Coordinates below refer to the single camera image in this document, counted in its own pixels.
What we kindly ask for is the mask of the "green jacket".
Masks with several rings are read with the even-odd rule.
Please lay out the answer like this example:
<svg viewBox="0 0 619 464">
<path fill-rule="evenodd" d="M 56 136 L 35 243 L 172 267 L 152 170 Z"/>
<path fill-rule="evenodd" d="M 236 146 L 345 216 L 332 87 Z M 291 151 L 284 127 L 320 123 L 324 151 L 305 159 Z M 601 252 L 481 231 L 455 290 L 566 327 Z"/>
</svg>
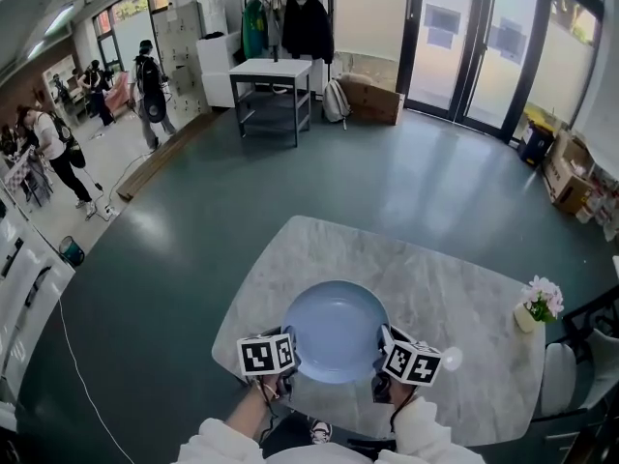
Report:
<svg viewBox="0 0 619 464">
<path fill-rule="evenodd" d="M 247 59 L 259 57 L 268 47 L 266 13 L 261 0 L 249 0 L 243 11 L 243 51 Z"/>
</svg>

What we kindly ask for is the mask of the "white shelf unit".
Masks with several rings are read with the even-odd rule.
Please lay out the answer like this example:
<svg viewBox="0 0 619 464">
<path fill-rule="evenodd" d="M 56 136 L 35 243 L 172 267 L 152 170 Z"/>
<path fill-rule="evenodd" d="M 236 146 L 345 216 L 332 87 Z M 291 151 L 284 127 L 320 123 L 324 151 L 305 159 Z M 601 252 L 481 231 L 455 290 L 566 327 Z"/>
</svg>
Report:
<svg viewBox="0 0 619 464">
<path fill-rule="evenodd" d="M 0 406 L 15 406 L 44 327 L 74 269 L 20 210 L 0 204 Z"/>
</svg>

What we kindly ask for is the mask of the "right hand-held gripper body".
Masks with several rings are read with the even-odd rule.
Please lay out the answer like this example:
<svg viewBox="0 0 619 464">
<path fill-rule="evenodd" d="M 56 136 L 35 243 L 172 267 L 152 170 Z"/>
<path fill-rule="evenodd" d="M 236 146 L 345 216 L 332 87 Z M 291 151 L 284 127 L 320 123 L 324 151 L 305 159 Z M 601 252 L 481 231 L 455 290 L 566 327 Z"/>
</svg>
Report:
<svg viewBox="0 0 619 464">
<path fill-rule="evenodd" d="M 389 390 L 393 381 L 414 387 L 431 387 L 441 367 L 443 354 L 436 348 L 412 338 L 404 331 L 391 327 L 394 338 L 392 352 L 372 363 L 374 376 L 371 380 L 372 399 L 375 403 L 391 402 Z"/>
</svg>

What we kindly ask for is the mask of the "beige metal lockers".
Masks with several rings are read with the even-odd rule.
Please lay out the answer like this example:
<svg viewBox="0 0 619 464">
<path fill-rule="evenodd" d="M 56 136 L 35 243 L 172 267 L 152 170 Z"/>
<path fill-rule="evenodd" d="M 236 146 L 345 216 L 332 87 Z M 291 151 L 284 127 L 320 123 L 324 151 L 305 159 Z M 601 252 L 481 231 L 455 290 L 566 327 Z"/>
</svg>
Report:
<svg viewBox="0 0 619 464">
<path fill-rule="evenodd" d="M 168 77 L 168 116 L 179 130 L 210 108 L 203 90 L 197 41 L 202 23 L 195 1 L 152 14 L 160 63 Z"/>
</svg>

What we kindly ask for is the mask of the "person's left hand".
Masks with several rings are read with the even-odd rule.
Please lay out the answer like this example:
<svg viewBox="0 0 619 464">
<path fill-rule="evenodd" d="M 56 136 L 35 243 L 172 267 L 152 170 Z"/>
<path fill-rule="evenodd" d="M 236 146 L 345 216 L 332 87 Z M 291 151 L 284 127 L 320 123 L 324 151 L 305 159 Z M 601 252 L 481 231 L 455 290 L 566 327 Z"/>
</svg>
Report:
<svg viewBox="0 0 619 464">
<path fill-rule="evenodd" d="M 278 374 L 260 375 L 256 378 L 257 387 L 265 401 L 280 398 L 279 381 Z"/>
</svg>

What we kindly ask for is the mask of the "person's white sweater torso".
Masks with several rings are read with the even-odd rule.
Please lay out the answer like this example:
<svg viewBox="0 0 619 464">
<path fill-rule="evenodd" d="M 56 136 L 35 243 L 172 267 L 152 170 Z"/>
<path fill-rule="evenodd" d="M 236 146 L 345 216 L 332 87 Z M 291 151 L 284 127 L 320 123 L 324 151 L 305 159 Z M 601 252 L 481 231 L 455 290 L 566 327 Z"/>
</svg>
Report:
<svg viewBox="0 0 619 464">
<path fill-rule="evenodd" d="M 265 464 L 384 464 L 335 443 L 285 449 L 267 457 Z"/>
</svg>

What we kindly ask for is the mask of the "white storage box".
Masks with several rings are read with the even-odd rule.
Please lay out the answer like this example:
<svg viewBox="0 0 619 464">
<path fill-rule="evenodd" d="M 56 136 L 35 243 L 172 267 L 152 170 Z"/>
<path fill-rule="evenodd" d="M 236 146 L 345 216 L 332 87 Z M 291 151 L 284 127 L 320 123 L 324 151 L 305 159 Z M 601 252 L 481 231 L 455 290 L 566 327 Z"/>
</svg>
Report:
<svg viewBox="0 0 619 464">
<path fill-rule="evenodd" d="M 228 35 L 242 27 L 242 0 L 196 0 L 205 35 Z"/>
</svg>

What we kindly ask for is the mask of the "grey chair with black legs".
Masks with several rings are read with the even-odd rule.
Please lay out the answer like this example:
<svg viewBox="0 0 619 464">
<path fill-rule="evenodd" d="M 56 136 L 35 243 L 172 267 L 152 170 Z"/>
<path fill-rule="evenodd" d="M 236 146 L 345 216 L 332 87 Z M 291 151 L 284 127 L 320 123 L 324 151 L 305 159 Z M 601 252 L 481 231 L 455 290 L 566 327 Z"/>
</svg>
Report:
<svg viewBox="0 0 619 464">
<path fill-rule="evenodd" d="M 575 352 L 565 343 L 548 344 L 539 397 L 540 415 L 532 422 L 586 413 L 619 384 L 619 338 L 594 329 L 586 337 L 585 344 L 591 354 L 594 376 L 584 401 L 571 409 L 577 369 Z"/>
</svg>

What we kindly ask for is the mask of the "large brown cardboard box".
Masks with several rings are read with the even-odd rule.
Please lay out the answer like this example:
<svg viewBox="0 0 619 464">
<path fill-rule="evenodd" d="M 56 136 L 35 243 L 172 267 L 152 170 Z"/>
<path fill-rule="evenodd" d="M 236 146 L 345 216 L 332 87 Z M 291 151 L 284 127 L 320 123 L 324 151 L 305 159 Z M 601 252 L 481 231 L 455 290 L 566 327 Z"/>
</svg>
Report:
<svg viewBox="0 0 619 464">
<path fill-rule="evenodd" d="M 356 120 L 396 126 L 403 110 L 404 95 L 374 85 L 368 77 L 343 74 L 338 78 Z"/>
</svg>

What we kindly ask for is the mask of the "person's right forearm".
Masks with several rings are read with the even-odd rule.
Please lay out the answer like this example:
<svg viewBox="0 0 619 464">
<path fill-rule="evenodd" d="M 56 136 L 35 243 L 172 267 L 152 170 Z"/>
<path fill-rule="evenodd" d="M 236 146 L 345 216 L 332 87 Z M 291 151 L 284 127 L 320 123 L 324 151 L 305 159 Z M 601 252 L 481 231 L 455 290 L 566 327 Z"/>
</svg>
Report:
<svg viewBox="0 0 619 464">
<path fill-rule="evenodd" d="M 392 381 L 396 450 L 380 451 L 374 464 L 486 464 L 478 453 L 452 442 L 451 428 L 435 420 L 437 405 L 414 390 Z"/>
</svg>

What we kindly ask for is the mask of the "grey marble dining table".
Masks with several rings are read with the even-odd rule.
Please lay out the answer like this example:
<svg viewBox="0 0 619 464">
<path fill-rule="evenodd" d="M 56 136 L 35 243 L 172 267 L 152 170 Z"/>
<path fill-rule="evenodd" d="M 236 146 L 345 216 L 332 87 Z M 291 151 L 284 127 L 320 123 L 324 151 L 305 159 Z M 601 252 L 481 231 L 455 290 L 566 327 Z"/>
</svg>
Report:
<svg viewBox="0 0 619 464">
<path fill-rule="evenodd" d="M 521 284 L 455 257 L 313 217 L 292 217 L 264 248 L 222 320 L 214 360 L 239 376 L 238 340 L 279 326 L 300 293 L 331 279 L 367 288 L 412 337 L 461 352 L 457 370 L 441 370 L 421 389 L 455 443 L 493 445 L 526 433 L 542 381 L 545 332 L 524 333 L 516 324 Z"/>
</svg>

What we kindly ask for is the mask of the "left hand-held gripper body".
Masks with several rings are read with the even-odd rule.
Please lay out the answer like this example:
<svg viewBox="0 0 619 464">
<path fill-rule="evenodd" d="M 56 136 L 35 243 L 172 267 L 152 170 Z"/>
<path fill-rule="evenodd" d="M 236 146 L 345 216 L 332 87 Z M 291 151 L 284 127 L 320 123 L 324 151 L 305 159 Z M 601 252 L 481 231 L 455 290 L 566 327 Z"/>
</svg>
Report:
<svg viewBox="0 0 619 464">
<path fill-rule="evenodd" d="M 256 383 L 260 375 L 280 376 L 280 398 L 290 398 L 293 393 L 293 377 L 297 373 L 296 345 L 291 346 L 289 336 L 280 329 L 241 338 L 237 341 L 237 353 L 242 376 Z"/>
</svg>

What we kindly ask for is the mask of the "light grey backpack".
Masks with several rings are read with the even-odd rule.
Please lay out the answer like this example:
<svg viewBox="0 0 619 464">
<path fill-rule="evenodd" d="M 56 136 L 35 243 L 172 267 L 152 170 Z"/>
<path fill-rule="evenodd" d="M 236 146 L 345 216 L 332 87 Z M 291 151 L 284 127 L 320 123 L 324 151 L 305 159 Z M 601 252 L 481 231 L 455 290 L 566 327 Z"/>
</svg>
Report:
<svg viewBox="0 0 619 464">
<path fill-rule="evenodd" d="M 322 107 L 328 122 L 341 124 L 342 128 L 347 130 L 347 118 L 351 114 L 351 107 L 336 79 L 327 83 L 323 92 Z"/>
</svg>

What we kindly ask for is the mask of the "light blue round plate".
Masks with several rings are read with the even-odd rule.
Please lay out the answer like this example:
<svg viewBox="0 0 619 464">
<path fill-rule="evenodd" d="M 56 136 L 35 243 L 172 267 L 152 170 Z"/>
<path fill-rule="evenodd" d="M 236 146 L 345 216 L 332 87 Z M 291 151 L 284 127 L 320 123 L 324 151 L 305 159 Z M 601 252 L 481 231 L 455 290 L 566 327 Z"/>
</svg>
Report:
<svg viewBox="0 0 619 464">
<path fill-rule="evenodd" d="M 388 314 L 371 291 L 350 281 L 329 280 L 302 292 L 285 312 L 281 327 L 295 330 L 302 374 L 341 385 L 373 375 L 383 324 L 389 324 Z"/>
</svg>

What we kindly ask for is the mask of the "pink flowers in white pot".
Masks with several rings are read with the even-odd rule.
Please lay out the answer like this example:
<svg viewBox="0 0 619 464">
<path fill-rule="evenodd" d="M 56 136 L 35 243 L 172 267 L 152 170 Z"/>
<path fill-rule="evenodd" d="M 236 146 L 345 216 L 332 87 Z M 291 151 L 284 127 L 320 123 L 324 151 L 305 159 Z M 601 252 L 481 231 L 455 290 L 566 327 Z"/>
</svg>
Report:
<svg viewBox="0 0 619 464">
<path fill-rule="evenodd" d="M 560 287 L 545 277 L 535 275 L 521 291 L 521 300 L 514 309 L 518 327 L 526 334 L 542 324 L 558 319 L 564 310 Z"/>
</svg>

